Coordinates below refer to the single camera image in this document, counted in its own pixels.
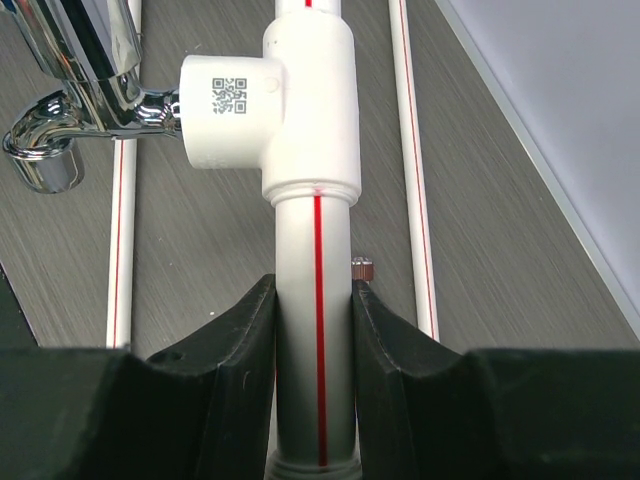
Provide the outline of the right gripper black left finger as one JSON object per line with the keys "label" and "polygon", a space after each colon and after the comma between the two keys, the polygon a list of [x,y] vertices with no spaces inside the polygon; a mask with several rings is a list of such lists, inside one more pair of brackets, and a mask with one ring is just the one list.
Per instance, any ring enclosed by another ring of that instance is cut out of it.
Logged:
{"label": "right gripper black left finger", "polygon": [[141,359],[120,349],[1,353],[5,479],[260,479],[274,390],[276,291]]}

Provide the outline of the white PVC pipe frame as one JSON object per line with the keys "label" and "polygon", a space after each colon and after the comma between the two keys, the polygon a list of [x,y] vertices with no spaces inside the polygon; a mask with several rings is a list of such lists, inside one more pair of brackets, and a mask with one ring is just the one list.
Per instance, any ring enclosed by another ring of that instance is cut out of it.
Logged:
{"label": "white PVC pipe frame", "polygon": [[275,211],[274,312],[216,372],[187,476],[357,478],[350,210],[361,194],[352,32],[337,1],[279,1],[258,58],[191,55],[160,104],[136,88],[115,137],[106,344],[131,337],[137,141],[198,169],[257,169]]}

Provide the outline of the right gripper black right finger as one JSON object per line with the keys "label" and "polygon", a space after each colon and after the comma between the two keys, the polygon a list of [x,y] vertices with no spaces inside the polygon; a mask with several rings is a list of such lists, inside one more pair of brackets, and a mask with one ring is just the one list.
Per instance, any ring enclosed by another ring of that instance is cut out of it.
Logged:
{"label": "right gripper black right finger", "polygon": [[635,479],[635,350],[456,353],[353,285],[368,479]]}

